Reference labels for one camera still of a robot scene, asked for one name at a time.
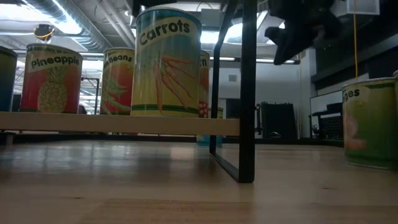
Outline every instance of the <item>can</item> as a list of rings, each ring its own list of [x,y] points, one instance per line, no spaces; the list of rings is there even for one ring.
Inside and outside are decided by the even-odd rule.
[[[396,70],[393,74],[396,78],[396,106],[397,106],[397,119],[398,119],[398,70]]]
[[[137,17],[132,115],[198,117],[200,21],[169,7]]]
[[[134,56],[128,48],[105,51],[100,114],[130,115]]]
[[[217,111],[217,118],[223,119],[224,118],[224,109],[218,108]],[[198,146],[209,146],[210,143],[210,136],[209,135],[197,135],[197,145]],[[217,136],[216,138],[216,146],[223,147],[223,136]]]
[[[343,87],[345,155],[350,164],[398,168],[398,121],[394,78]]]
[[[208,117],[209,105],[209,62],[210,54],[200,51],[200,78],[199,78],[199,117]]]
[[[26,52],[20,111],[77,113],[83,57],[49,44],[29,44]]]
[[[18,55],[0,46],[0,111],[10,111]]]

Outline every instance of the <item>wooden surface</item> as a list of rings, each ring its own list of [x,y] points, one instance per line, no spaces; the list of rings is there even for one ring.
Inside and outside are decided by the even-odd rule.
[[[239,136],[239,120],[0,112],[0,129]]]
[[[253,184],[237,184],[208,148],[189,143],[0,151],[1,224],[398,223],[397,174],[349,166],[337,147],[257,145]],[[238,145],[219,154],[236,165]]]

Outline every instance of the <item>black metal frame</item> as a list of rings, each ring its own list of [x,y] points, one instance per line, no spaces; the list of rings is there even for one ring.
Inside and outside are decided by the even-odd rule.
[[[218,108],[218,85],[220,75],[220,50],[228,31],[238,0],[229,0],[217,44],[214,49],[213,89],[211,107]],[[216,136],[210,136],[210,154],[239,183],[254,181],[254,111],[256,99],[256,47],[257,47],[257,1],[243,1],[242,56],[241,56],[241,115],[239,120],[239,168],[216,152]],[[217,118],[217,110],[211,111]]]

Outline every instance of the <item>wooden shelf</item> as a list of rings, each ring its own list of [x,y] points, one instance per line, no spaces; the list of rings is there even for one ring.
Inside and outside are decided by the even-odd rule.
[[[239,136],[239,120],[0,112],[0,129]]]

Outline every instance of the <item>label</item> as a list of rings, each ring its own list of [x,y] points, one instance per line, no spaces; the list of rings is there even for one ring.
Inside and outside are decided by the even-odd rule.
[[[196,25],[189,19],[183,17],[169,17],[156,21],[139,33],[137,43],[138,51],[144,50],[147,46],[174,35],[186,35],[193,38],[196,44],[197,29]]]
[[[397,110],[392,82],[369,82],[343,90],[344,144],[348,157],[398,159]]]
[[[210,56],[200,52],[200,80],[199,80],[199,117],[208,117],[209,98],[209,59]]]
[[[100,114],[130,115],[133,77],[134,51],[105,52]]]
[[[201,25],[189,17],[159,10],[138,18],[132,115],[198,117]]]
[[[20,111],[77,113],[82,59],[52,46],[28,46]]]

